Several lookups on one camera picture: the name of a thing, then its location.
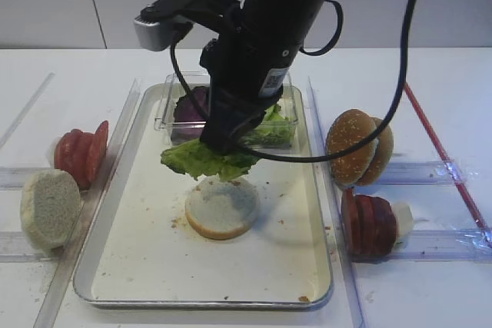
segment bread bun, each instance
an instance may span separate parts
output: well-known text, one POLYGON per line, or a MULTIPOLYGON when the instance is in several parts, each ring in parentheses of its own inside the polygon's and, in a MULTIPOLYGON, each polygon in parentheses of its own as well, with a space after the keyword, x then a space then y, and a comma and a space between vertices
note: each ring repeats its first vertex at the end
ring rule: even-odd
POLYGON ((80 210, 77 183, 67 172, 38 172, 22 188, 22 230, 32 246, 46 254, 65 245, 80 210))
MULTIPOLYGON (((374 119, 358 109, 342 113, 331 125, 326 139, 328 154, 333 154, 356 144, 376 129, 374 119)), ((332 160, 331 173, 335 182, 343 187, 357 182, 369 168, 376 153, 378 139, 352 154, 332 160)))
POLYGON ((228 240, 248 231, 258 218, 258 192, 244 178, 205 178, 185 202, 188 223, 201 236, 228 240))
MULTIPOLYGON (((376 127, 378 127, 382 120, 379 118, 372 118, 376 127)), ((377 136, 378 143, 376 148, 376 154, 372 162, 369 164, 369 168, 364 172, 362 177, 355 183, 359 186, 367 186, 374 183, 379 176, 386 169, 387 164, 393 155, 393 132, 388 125, 379 136, 377 136)))

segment clear plastic box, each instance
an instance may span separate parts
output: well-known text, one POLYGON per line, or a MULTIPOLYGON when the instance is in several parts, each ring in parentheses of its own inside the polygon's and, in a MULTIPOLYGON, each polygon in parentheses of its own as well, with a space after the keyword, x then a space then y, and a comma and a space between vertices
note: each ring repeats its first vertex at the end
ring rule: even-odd
MULTIPOLYGON (((198 86, 209 86, 210 76, 203 72, 184 73, 184 78, 191 89, 198 86)), ((204 121, 176 122, 174 111, 178 100, 185 96, 176 74, 166 78, 161 103, 155 118, 155 129, 168 132, 168 144, 177 145, 200 137, 204 121)), ((279 114, 284 121, 264 120, 257 128, 241 138, 242 144, 255 148, 288 149, 298 124, 298 110, 294 101, 291 76, 284 80, 284 93, 278 102, 279 114)))

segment barcode label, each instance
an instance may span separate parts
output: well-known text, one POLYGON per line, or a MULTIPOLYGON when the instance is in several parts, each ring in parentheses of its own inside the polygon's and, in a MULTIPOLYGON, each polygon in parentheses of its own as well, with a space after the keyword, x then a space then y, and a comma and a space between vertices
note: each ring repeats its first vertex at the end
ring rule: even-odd
POLYGON ((272 96, 282 85, 284 77, 287 74, 288 68, 272 68, 264 80, 260 90, 260 97, 266 98, 272 96))

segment white bread slice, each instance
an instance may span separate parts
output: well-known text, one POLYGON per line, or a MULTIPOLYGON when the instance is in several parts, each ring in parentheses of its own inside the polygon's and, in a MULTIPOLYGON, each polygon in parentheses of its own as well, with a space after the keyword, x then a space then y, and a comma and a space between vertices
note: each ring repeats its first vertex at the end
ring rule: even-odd
POLYGON ((207 177, 185 203, 188 223, 201 236, 229 240, 248 231, 258 218, 258 192, 244 178, 222 182, 207 177))
POLYGON ((38 172, 22 188, 22 230, 32 246, 44 253, 65 244, 80 210, 77 183, 67 172, 38 172))

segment white table surface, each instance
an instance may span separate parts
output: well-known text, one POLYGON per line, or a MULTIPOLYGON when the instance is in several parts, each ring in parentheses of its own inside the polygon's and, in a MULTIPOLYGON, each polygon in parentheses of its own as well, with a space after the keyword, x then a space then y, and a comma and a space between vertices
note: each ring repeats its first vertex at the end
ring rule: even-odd
MULTIPOLYGON (((198 50, 178 51, 181 69, 198 70, 199 55, 198 50)), ((394 92, 397 63, 396 49, 340 49, 321 58, 300 55, 291 74, 302 92, 305 92, 308 76, 311 79, 325 134, 344 109, 361 108, 372 115, 384 115, 394 92)), ((55 79, 0 150, 0 166, 47 166, 45 151, 54 137, 73 127, 94 130, 103 119, 108 119, 114 127, 135 78, 143 78, 144 90, 151 84, 163 82, 172 70, 167 52, 0 51, 0 134, 49 72, 55 73, 55 79)), ((489 168, 492 134, 488 129, 491 77, 492 49, 489 48, 411 51, 407 80, 444 146, 467 170, 468 188, 489 223, 492 223, 492 205, 487 201, 486 190, 492 174, 489 168)), ((405 99, 392 128, 396 152, 412 160, 437 159, 405 99)), ((473 224, 452 187, 442 193, 419 191, 430 206, 437 207, 440 215, 435 222, 440 222, 443 228, 473 224)), ((2 214, 8 216, 0 220, 0 231, 19 230, 18 193, 0 194, 0 202, 10 204, 9 209, 2 210, 2 214)), ((425 211, 418 215, 425 217, 425 211)), ((0 263, 0 326, 32 326, 54 269, 50 263, 0 263)), ((369 327, 490 325, 488 301, 492 264, 391 261, 355 264, 354 270, 369 327)), ((346 327, 349 326, 347 302, 340 289, 343 289, 342 281, 335 280, 332 300, 323 309, 309 313, 135 313, 95 310, 81 302, 70 285, 55 326, 346 327)))

